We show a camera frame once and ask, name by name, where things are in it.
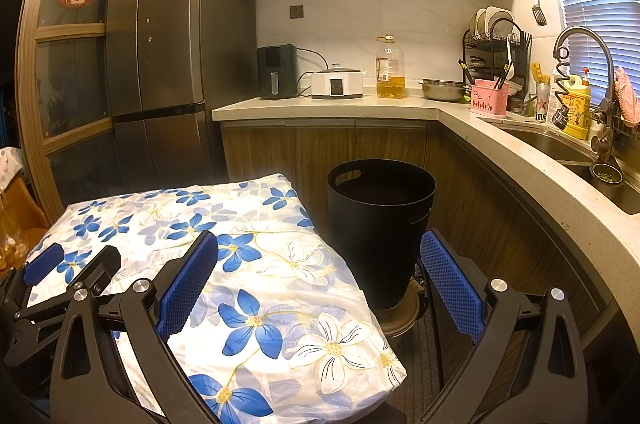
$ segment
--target black trash can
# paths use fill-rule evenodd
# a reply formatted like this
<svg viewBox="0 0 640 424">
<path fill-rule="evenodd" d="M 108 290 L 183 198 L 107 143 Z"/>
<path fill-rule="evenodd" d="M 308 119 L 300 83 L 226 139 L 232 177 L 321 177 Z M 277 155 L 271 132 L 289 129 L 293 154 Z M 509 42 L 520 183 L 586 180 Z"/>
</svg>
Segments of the black trash can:
<svg viewBox="0 0 640 424">
<path fill-rule="evenodd" d="M 366 159 L 336 166 L 327 181 L 329 244 L 344 258 L 371 309 L 395 306 L 414 271 L 435 180 L 413 164 Z"/>
</svg>

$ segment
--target blue gripper pad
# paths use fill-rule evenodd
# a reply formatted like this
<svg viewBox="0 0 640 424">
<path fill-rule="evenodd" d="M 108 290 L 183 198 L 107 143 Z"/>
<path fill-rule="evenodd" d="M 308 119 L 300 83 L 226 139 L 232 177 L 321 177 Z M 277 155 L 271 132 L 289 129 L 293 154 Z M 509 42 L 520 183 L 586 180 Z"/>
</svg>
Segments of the blue gripper pad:
<svg viewBox="0 0 640 424">
<path fill-rule="evenodd" d="M 482 301 L 432 230 L 422 236 L 420 258 L 458 331 L 477 343 L 484 331 Z"/>
<path fill-rule="evenodd" d="M 218 261 L 218 240 L 207 234 L 160 300 L 156 331 L 164 342 L 182 330 Z"/>
<path fill-rule="evenodd" d="M 60 244 L 49 245 L 35 260 L 26 265 L 22 272 L 22 282 L 32 287 L 37 285 L 64 259 L 65 251 Z"/>
</svg>

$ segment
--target backsplash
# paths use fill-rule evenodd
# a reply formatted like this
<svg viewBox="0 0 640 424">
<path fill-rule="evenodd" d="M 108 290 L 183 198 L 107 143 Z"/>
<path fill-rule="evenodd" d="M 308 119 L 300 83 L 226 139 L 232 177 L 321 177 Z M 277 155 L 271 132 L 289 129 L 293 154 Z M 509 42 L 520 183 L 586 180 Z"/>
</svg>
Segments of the backsplash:
<svg viewBox="0 0 640 424">
<path fill-rule="evenodd" d="M 341 63 L 375 86 L 376 37 L 393 34 L 404 51 L 406 85 L 422 79 L 461 81 L 458 59 L 471 15 L 488 0 L 256 0 L 258 46 L 293 45 L 320 52 L 329 65 Z M 289 7 L 303 5 L 302 19 Z M 322 60 L 299 53 L 300 73 L 324 68 Z M 301 82 L 305 84 L 308 76 Z"/>
</svg>

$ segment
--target yellow detergent bottle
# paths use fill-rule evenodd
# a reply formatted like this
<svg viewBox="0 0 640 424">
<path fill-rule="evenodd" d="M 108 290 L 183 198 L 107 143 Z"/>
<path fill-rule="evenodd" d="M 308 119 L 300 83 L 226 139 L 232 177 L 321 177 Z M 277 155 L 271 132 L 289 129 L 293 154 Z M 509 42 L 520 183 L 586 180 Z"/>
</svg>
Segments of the yellow detergent bottle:
<svg viewBox="0 0 640 424">
<path fill-rule="evenodd" d="M 589 131 L 589 105 L 591 104 L 591 87 L 589 81 L 580 76 L 570 76 L 569 81 L 562 84 L 569 91 L 568 94 L 562 96 L 562 102 L 569 108 L 569 123 L 564 128 L 564 132 L 581 140 L 587 138 Z"/>
</svg>

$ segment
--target stainless steel basin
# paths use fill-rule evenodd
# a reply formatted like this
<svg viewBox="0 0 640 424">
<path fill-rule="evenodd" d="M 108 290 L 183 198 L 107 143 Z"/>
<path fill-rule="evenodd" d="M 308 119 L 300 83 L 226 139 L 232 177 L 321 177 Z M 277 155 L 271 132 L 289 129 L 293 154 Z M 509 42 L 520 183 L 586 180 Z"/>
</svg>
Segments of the stainless steel basin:
<svg viewBox="0 0 640 424">
<path fill-rule="evenodd" d="M 579 144 L 575 144 L 558 135 L 549 128 L 503 124 L 495 121 L 490 123 L 557 160 L 591 186 L 597 180 L 591 176 L 589 171 L 589 167 L 596 160 L 596 155 Z M 600 187 L 597 187 L 597 189 L 622 211 L 627 214 L 640 213 L 640 184 L 636 183 L 628 175 L 625 175 L 625 183 L 622 187 L 603 188 L 602 184 L 598 185 Z"/>
</svg>

